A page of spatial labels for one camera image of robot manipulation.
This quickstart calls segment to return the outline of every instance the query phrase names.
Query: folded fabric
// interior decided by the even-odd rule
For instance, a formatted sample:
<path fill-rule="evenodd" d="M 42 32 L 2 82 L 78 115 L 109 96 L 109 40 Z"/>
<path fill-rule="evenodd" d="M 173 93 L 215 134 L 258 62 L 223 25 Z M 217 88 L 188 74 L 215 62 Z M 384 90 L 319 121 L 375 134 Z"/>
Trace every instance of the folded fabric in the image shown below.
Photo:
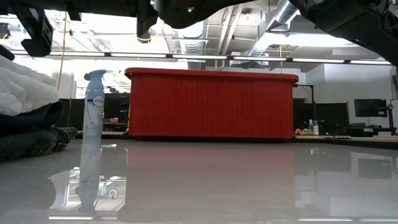
<path fill-rule="evenodd" d="M 4 136 L 0 138 L 0 161 L 63 151 L 76 135 L 76 128 L 48 127 L 36 132 Z"/>
<path fill-rule="evenodd" d="M 30 113 L 17 116 L 0 114 L 0 137 L 10 134 L 36 132 L 40 128 L 50 127 L 61 117 L 63 104 L 61 101 L 45 105 Z"/>
<path fill-rule="evenodd" d="M 36 81 L 48 84 L 52 87 L 57 86 L 57 80 L 55 78 L 52 78 L 43 73 L 35 72 L 32 69 L 14 63 L 1 55 L 0 55 L 0 68 L 8 68 L 14 73 L 33 78 Z"/>
<path fill-rule="evenodd" d="M 59 100 L 53 83 L 45 83 L 46 78 L 31 75 L 32 72 L 30 70 L 23 75 L 2 67 L 0 63 L 0 114 L 15 116 L 28 113 Z"/>

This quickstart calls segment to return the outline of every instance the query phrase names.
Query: blue spray nozzle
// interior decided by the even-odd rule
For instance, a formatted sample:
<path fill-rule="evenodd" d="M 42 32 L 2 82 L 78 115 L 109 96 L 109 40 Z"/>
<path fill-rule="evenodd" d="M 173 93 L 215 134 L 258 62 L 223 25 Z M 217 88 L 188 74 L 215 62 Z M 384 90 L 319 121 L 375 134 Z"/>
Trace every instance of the blue spray nozzle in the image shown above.
<path fill-rule="evenodd" d="M 95 71 L 90 72 L 88 74 L 88 76 L 89 76 L 90 80 L 94 80 L 94 79 L 100 80 L 103 78 L 105 73 L 106 73 L 106 70 L 104 70 L 104 69 L 95 70 Z"/>

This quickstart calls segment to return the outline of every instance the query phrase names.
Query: ceiling duct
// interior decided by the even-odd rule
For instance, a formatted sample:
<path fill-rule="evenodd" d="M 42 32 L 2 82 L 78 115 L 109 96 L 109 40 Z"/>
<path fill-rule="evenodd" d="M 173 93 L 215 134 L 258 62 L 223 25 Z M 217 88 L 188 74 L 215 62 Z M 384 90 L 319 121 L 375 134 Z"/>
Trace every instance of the ceiling duct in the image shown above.
<path fill-rule="evenodd" d="M 398 0 L 390 0 L 389 10 L 398 17 Z"/>
<path fill-rule="evenodd" d="M 275 43 L 274 38 L 278 38 L 278 35 L 272 34 L 270 31 L 288 32 L 290 29 L 290 22 L 292 22 L 294 17 L 297 15 L 297 12 L 298 9 L 290 3 L 289 0 L 280 0 L 277 9 L 266 14 L 262 18 L 258 26 L 259 40 L 246 52 L 246 56 L 263 56 L 267 48 L 272 43 Z M 252 62 L 249 62 L 249 65 L 244 67 L 249 68 L 252 64 Z"/>
<path fill-rule="evenodd" d="M 205 21 L 197 22 L 196 24 L 181 29 L 178 31 L 180 37 L 188 38 L 189 40 L 180 40 L 181 51 L 183 54 L 201 55 L 205 48 L 206 27 Z M 200 70 L 201 63 L 188 62 L 188 69 Z"/>

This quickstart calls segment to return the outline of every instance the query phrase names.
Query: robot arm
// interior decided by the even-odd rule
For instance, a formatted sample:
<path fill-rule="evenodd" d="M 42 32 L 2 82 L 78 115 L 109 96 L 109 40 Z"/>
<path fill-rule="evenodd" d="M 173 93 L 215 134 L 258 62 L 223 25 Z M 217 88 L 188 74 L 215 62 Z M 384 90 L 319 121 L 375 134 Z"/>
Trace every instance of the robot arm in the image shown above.
<path fill-rule="evenodd" d="M 44 9 L 68 11 L 80 20 L 81 12 L 137 18 L 137 37 L 150 41 L 148 30 L 157 18 L 182 29 L 210 17 L 220 9 L 252 0 L 2 0 L 0 13 L 17 14 L 32 37 L 23 46 L 31 56 L 51 51 L 52 27 Z M 289 0 L 301 15 L 320 30 L 374 51 L 398 66 L 397 0 Z"/>

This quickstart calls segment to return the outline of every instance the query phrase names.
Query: yellow cable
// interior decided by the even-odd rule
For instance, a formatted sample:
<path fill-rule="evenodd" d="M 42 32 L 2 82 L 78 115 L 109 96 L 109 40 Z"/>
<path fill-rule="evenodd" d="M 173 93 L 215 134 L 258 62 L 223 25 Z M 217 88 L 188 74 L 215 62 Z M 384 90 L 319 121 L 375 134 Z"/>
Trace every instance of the yellow cable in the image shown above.
<path fill-rule="evenodd" d="M 282 46 L 279 47 L 279 56 L 282 57 Z M 280 72 L 282 73 L 283 62 L 280 62 Z"/>
<path fill-rule="evenodd" d="M 138 39 L 138 40 L 141 40 L 141 41 L 146 41 L 146 42 L 149 42 L 149 41 L 151 40 L 151 38 L 149 38 L 149 39 L 142 39 L 142 38 L 139 38 L 139 37 L 137 37 L 137 39 Z"/>
<path fill-rule="evenodd" d="M 62 68 L 63 68 L 63 58 L 65 56 L 65 38 L 67 34 L 67 20 L 68 20 L 68 12 L 65 11 L 65 23 L 63 25 L 63 45 L 62 45 L 62 58 L 61 58 L 61 69 L 60 69 L 60 74 L 58 76 L 58 87 L 57 90 L 60 89 L 61 85 L 61 76 L 62 76 Z"/>

